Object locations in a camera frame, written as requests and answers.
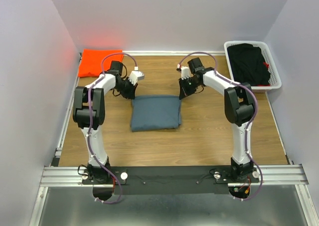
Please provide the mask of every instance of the white wall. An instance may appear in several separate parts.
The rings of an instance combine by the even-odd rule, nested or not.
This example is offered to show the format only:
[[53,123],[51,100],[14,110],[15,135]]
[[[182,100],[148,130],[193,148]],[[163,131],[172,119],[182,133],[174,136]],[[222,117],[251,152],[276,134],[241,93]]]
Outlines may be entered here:
[[263,40],[286,0],[53,0],[76,46],[223,50]]
[[79,57],[51,0],[0,0],[0,225],[28,225]]
[[319,4],[288,0],[266,37],[283,86],[269,93],[287,155],[302,163],[319,212]]

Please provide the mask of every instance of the plastic laundry basket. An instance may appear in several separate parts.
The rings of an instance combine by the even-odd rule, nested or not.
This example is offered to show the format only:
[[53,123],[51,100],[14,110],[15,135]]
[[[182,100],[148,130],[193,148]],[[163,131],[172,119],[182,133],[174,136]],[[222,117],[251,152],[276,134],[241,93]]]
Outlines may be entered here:
[[253,46],[260,47],[261,53],[262,53],[263,57],[265,58],[266,63],[269,64],[268,71],[270,72],[270,79],[269,79],[270,86],[252,86],[251,88],[252,88],[253,92],[263,93],[263,92],[269,91],[271,89],[280,88],[281,87],[281,80],[280,80],[276,65],[274,63],[274,59],[271,56],[269,47],[267,46],[266,43],[264,43],[262,41],[236,40],[236,41],[228,41],[224,44],[224,49],[225,49],[225,54],[226,54],[226,59],[227,59],[227,64],[228,64],[228,69],[229,69],[231,79],[234,80],[234,76],[233,76],[233,72],[231,70],[227,48],[232,46],[232,45],[238,45],[238,44],[243,44],[243,43],[252,44]]

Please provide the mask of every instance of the gray cloth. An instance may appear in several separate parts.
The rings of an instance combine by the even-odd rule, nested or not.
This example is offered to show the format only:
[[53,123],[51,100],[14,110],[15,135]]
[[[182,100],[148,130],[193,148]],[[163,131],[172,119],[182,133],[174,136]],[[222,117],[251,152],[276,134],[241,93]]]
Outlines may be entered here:
[[131,130],[177,129],[181,101],[174,95],[142,95],[132,100]]

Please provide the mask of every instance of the orange cloth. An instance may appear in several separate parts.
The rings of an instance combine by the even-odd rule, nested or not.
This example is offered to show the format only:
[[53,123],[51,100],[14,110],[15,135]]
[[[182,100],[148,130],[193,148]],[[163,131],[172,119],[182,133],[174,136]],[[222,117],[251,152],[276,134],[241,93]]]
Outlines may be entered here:
[[[84,49],[78,77],[98,77],[101,72],[101,61],[109,54],[122,52],[122,50],[88,50]],[[104,70],[110,69],[111,61],[122,61],[123,55],[112,55],[104,61]]]

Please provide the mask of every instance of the wooden table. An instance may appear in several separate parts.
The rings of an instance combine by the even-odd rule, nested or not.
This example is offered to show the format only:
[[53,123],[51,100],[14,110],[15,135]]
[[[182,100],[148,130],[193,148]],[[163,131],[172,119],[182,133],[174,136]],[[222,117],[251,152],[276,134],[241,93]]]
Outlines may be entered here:
[[[136,95],[179,95],[176,65],[182,56],[137,56],[139,69],[145,80],[139,82]],[[206,67],[215,66],[212,58],[200,57]],[[229,77],[225,56],[217,56],[218,71]],[[133,62],[125,57],[128,71]],[[79,86],[91,83],[93,78],[81,78]],[[287,164],[285,153],[266,98],[256,94],[259,111],[251,132],[252,154],[261,165]],[[130,131],[132,104],[130,100],[105,96],[106,118],[103,124],[104,147],[112,166],[182,166],[229,165],[233,152],[230,123],[224,114],[223,96],[205,87],[182,101],[182,125],[177,130],[147,132]],[[69,121],[59,166],[86,165],[88,151],[77,124]]]

